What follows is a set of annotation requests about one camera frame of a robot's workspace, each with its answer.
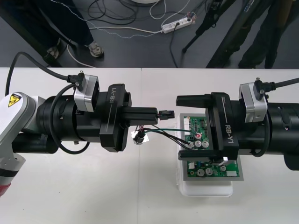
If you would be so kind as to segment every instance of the power strip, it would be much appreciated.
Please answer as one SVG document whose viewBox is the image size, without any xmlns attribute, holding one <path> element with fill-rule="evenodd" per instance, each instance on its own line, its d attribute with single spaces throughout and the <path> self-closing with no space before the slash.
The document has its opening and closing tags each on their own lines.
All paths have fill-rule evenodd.
<svg viewBox="0 0 299 224">
<path fill-rule="evenodd" d="M 185 17 L 185 18 L 177 20 L 175 22 L 165 24 L 165 25 L 162 26 L 162 31 L 165 34 L 167 34 L 169 32 L 172 32 L 174 30 L 174 28 L 176 27 L 177 23 L 179 23 L 179 25 L 177 26 L 176 30 L 191 25 L 192 24 L 192 19 L 188 19 L 187 17 Z"/>
</svg>

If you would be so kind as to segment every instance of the gray floor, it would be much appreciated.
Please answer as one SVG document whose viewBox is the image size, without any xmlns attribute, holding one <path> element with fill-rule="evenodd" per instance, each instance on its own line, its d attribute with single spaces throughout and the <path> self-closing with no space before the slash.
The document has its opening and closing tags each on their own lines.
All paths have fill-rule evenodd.
<svg viewBox="0 0 299 224">
<path fill-rule="evenodd" d="M 82 9 L 82 14 L 88 18 L 86 11 L 92 0 L 75 0 L 76 6 Z M 187 0 L 168 0 L 167 11 L 178 11 Z M 199 0 L 191 0 L 188 7 L 183 12 L 190 11 Z M 196 24 L 176 31 L 173 42 L 173 53 L 180 67 L 184 68 L 205 68 L 217 47 L 221 43 L 223 37 L 227 33 L 229 27 L 233 23 L 240 11 L 242 1 L 237 0 L 236 3 L 221 17 L 217 23 L 217 27 L 209 29 L 205 32 L 188 50 L 184 57 L 181 55 L 181 49 L 194 37 L 196 29 L 202 23 L 205 12 L 202 12 Z M 106 7 L 121 14 L 130 15 L 131 12 L 124 8 L 118 1 L 106 1 Z M 164 5 L 159 3 L 153 10 L 153 14 L 162 13 Z M 140 8 L 138 17 L 149 15 L 149 8 Z M 259 27 L 265 18 L 265 14 L 258 19 L 251 29 L 245 43 L 240 51 L 234 53 L 231 57 L 230 68 L 237 68 L 238 62 L 242 58 L 244 52 L 253 42 Z M 180 19 L 182 16 L 177 15 L 169 20 L 169 22 Z M 136 21 L 128 26 L 141 28 L 152 31 L 159 31 L 162 20 L 154 20 L 152 18 L 144 21 Z M 94 21 L 96 26 L 113 26 L 104 22 Z M 296 20 L 289 26 L 278 49 L 278 57 L 274 68 L 276 69 L 299 69 L 299 20 Z M 148 35 L 134 30 L 108 30 L 110 33 L 118 33 L 122 36 L 132 36 L 134 34 Z M 45 64 L 41 57 L 10 27 L 0 18 L 0 67 L 9 67 L 13 57 L 19 51 L 25 51 Z M 100 43 L 105 50 L 103 59 L 95 59 L 89 55 L 87 49 L 79 48 L 74 54 L 75 57 L 83 63 L 90 64 L 94 67 L 147 67 L 147 68 L 173 68 L 169 52 L 169 44 L 171 34 L 156 34 L 151 37 L 136 36 L 131 39 L 120 38 L 117 35 L 110 35 L 104 31 L 93 30 L 94 39 Z M 63 67 L 82 67 L 71 59 L 67 51 L 60 57 L 60 63 Z M 17 66 L 33 67 L 32 63 L 22 58 Z"/>
</svg>

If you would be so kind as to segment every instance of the black connector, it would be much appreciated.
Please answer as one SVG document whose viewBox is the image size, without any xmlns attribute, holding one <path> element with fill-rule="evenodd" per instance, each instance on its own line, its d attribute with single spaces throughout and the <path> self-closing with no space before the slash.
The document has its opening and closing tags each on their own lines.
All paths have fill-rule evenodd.
<svg viewBox="0 0 299 224">
<path fill-rule="evenodd" d="M 263 83 L 259 78 L 256 78 L 253 86 L 253 92 L 257 100 L 261 100 L 265 93 L 276 90 L 275 82 Z"/>
<path fill-rule="evenodd" d="M 79 91 L 83 90 L 83 82 L 85 81 L 85 75 L 83 72 L 80 72 L 77 75 L 68 75 L 67 80 L 68 83 L 75 84 Z"/>
<path fill-rule="evenodd" d="M 159 111 L 160 120 L 168 120 L 174 118 L 174 111 Z"/>
<path fill-rule="evenodd" d="M 133 142 L 136 144 L 136 145 L 141 145 L 144 141 L 144 137 L 145 137 L 145 133 L 144 132 L 141 132 L 139 131 L 137 133 L 137 135 L 135 135 L 135 137 L 133 138 Z"/>
</svg>

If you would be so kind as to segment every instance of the sneaker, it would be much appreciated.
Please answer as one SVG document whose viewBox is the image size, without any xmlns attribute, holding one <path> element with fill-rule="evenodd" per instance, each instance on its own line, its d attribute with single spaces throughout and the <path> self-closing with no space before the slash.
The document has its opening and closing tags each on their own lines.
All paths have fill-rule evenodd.
<svg viewBox="0 0 299 224">
<path fill-rule="evenodd" d="M 60 42 L 61 42 L 61 39 L 59 38 L 57 45 L 55 47 L 51 47 L 47 50 L 47 52 L 50 53 L 55 59 L 57 59 L 59 56 L 59 51 L 58 51 L 57 46 L 60 44 Z"/>
<path fill-rule="evenodd" d="M 86 47 L 89 48 L 90 54 L 93 57 L 101 57 L 104 54 L 103 48 L 101 48 L 96 41 L 93 41 L 91 44 L 89 44 Z"/>
<path fill-rule="evenodd" d="M 59 51 L 58 51 L 58 48 L 55 46 L 55 47 L 51 47 L 47 50 L 48 53 L 50 53 L 55 59 L 58 58 L 59 56 Z"/>
</svg>

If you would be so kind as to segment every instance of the black pants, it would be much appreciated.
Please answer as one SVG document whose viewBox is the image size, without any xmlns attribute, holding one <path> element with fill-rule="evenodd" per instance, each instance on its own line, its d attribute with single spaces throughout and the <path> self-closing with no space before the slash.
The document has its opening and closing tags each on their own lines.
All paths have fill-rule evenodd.
<svg viewBox="0 0 299 224">
<path fill-rule="evenodd" d="M 271 46 L 271 38 L 276 28 L 277 13 L 279 11 L 279 1 L 276 0 L 269 8 L 267 17 L 263 21 L 252 45 L 243 55 L 239 63 L 239 68 L 251 69 L 255 68 L 263 62 Z M 290 10 L 289 17 L 285 24 L 284 31 L 298 17 L 299 1 L 294 1 Z"/>
<path fill-rule="evenodd" d="M 257 7 L 257 10 L 255 10 L 251 14 L 249 19 L 243 25 L 243 28 L 239 31 L 237 36 L 230 44 L 224 58 L 228 60 L 234 52 L 240 50 L 240 46 L 245 42 L 253 23 L 261 17 L 261 15 L 267 10 L 267 8 L 269 8 L 268 14 L 263 21 L 252 45 L 243 55 L 243 58 L 239 63 L 239 68 L 255 68 L 257 65 L 261 64 L 265 59 L 270 47 L 271 37 L 276 27 L 279 5 L 280 0 L 262 0 Z M 285 25 L 285 29 L 297 18 L 298 13 L 299 1 L 295 1 L 293 2 L 289 18 Z"/>
<path fill-rule="evenodd" d="M 83 18 L 72 0 L 57 1 L 66 4 L 72 12 Z M 89 45 L 93 42 L 93 36 L 86 22 L 80 20 L 67 7 L 59 3 L 50 0 L 3 0 L 1 6 L 47 48 L 57 45 L 58 36 L 46 28 L 47 21 L 39 9 L 67 38 L 79 45 Z"/>
</svg>

